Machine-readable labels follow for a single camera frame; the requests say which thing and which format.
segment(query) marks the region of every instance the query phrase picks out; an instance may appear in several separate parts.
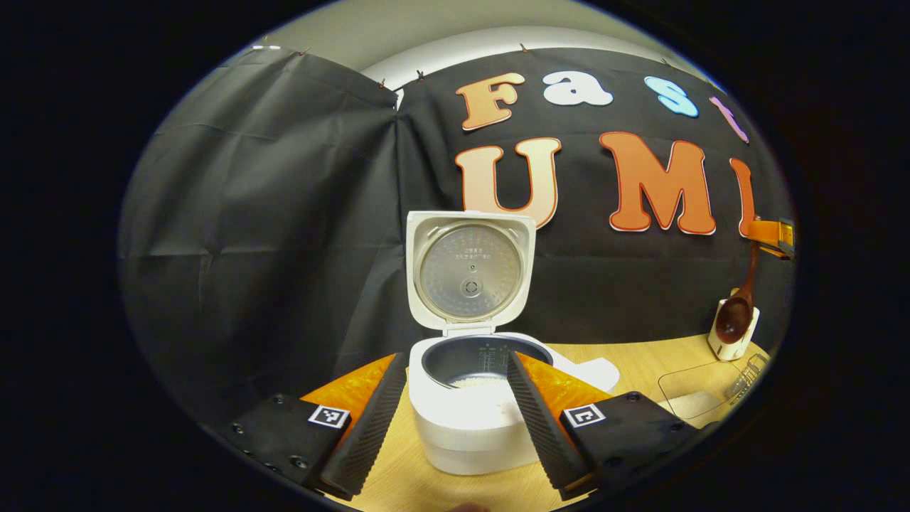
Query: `black backdrop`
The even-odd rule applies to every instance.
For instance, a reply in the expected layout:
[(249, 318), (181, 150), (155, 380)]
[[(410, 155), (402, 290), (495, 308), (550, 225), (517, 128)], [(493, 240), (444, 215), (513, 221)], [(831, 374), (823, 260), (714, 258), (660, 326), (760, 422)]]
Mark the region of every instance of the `black backdrop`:
[[(541, 78), (561, 70), (596, 76), (613, 102), (549, 103)], [(463, 132), (455, 90), (505, 72), (526, 76), (512, 118)], [(682, 87), (698, 118), (664, 107), (647, 76)], [(730, 105), (750, 144), (711, 96)], [(248, 49), (195, 87), (151, 138), (120, 224), (125, 305), (149, 362), (203, 423), (229, 421), (276, 392), (304, 394), (434, 335), (410, 316), (403, 227), (411, 210), (461, 210), (454, 157), (465, 149), (508, 149), (498, 190), (514, 208), (530, 189), (527, 163), (511, 148), (534, 137), (562, 142), (559, 206), (538, 230), (531, 294), (500, 328), (547, 343), (709, 330), (717, 301), (748, 264), (730, 158), (751, 168), (757, 212), (794, 216), (783, 175), (745, 113), (713, 86), (648, 59), (519, 50), (407, 84), (398, 111), (396, 98), (317, 56)], [(613, 230), (616, 169), (598, 141), (607, 131), (642, 137), (660, 162), (675, 140), (702, 148), (716, 232), (688, 235), (656, 222), (641, 233)], [(788, 321), (794, 266), (761, 255), (754, 339), (770, 351)]]

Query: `inner pot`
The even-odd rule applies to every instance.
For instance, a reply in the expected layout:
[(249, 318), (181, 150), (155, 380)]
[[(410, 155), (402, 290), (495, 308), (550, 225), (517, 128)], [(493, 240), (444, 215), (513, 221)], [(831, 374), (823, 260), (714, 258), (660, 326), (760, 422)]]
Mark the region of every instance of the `inner pot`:
[(553, 364), (550, 353), (527, 340), (501, 334), (474, 334), (431, 346), (423, 354), (423, 369), (431, 379), (452, 389), (505, 382), (512, 351)]

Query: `wooden table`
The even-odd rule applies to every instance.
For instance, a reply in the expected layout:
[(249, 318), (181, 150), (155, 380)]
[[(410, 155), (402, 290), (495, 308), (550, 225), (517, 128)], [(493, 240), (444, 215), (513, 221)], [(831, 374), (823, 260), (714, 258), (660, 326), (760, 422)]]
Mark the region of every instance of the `wooden table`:
[[(548, 346), (574, 363), (606, 358), (620, 370), (616, 394), (638, 391), (655, 402), (704, 389), (723, 389), (751, 356), (760, 353), (767, 357), (753, 343), (742, 359), (731, 364), (718, 362), (705, 334), (645, 343)], [(666, 396), (664, 392), (676, 395)], [(724, 404), (687, 421), (700, 427), (729, 410), (730, 406)], [(454, 476), (431, 466), (414, 427), (414, 412), (405, 385), (363, 491), (350, 502), (339, 502), (365, 512), (445, 512), (466, 502), (482, 504), (492, 512), (541, 512), (583, 498), (562, 501), (540, 462), (483, 476)]]

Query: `inner lid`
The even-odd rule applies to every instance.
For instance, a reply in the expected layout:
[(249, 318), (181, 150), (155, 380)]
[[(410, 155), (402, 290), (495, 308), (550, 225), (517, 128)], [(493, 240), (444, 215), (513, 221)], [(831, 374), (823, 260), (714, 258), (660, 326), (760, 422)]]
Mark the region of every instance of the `inner lid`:
[(467, 223), (445, 230), (424, 252), (418, 293), (439, 316), (458, 321), (490, 318), (521, 287), (521, 256), (501, 230)]

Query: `blue letter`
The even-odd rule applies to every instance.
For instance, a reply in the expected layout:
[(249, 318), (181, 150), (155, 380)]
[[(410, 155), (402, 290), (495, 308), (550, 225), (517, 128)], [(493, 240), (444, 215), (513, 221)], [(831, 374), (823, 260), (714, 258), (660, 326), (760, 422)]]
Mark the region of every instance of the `blue letter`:
[(683, 114), (690, 118), (698, 117), (698, 108), (685, 95), (685, 91), (670, 80), (658, 77), (646, 77), (644, 85), (659, 94), (657, 99), (674, 114)]

